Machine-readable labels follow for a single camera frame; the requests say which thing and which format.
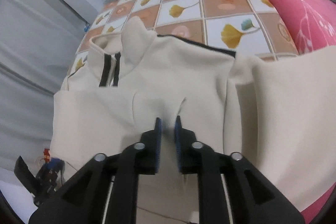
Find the cream jacket with black trim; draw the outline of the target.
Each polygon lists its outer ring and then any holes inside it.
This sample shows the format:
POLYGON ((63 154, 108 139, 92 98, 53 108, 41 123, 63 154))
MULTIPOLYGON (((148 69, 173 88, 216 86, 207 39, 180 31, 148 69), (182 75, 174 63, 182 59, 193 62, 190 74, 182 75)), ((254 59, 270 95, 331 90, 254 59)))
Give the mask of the cream jacket with black trim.
POLYGON ((138 223, 182 223, 197 211, 197 178, 178 172, 174 124, 224 154, 240 152, 306 223, 335 223, 335 47, 266 62, 147 30, 90 39, 86 61, 54 96, 51 156, 71 177, 163 122, 156 176, 139 180, 138 223))

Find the white curtain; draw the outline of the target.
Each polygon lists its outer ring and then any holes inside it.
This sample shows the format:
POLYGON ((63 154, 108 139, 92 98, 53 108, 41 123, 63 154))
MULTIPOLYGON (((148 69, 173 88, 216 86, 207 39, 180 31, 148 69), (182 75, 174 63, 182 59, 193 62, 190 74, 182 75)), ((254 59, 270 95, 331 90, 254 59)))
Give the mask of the white curtain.
POLYGON ((97 11, 85 0, 1 0, 1 180, 33 172, 52 137, 54 94, 97 11))

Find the pink floral blanket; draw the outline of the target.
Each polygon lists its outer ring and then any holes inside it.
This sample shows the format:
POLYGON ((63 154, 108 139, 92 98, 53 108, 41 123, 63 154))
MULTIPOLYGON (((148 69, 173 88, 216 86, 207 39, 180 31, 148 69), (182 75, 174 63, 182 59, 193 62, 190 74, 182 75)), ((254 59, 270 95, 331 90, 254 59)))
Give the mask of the pink floral blanket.
POLYGON ((224 147, 252 161, 306 223, 335 223, 335 4, 269 1, 298 56, 236 56, 227 106, 241 121, 227 117, 224 147))

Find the checkered ginkgo bed sheet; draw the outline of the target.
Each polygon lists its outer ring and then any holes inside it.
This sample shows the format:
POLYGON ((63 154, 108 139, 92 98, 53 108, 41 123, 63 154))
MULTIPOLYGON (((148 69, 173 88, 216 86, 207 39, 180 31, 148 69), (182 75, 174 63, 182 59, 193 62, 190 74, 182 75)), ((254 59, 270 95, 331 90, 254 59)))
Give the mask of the checkered ginkgo bed sheet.
POLYGON ((118 0, 97 16, 62 89, 224 90, 237 55, 270 63, 297 54, 269 0, 118 0))

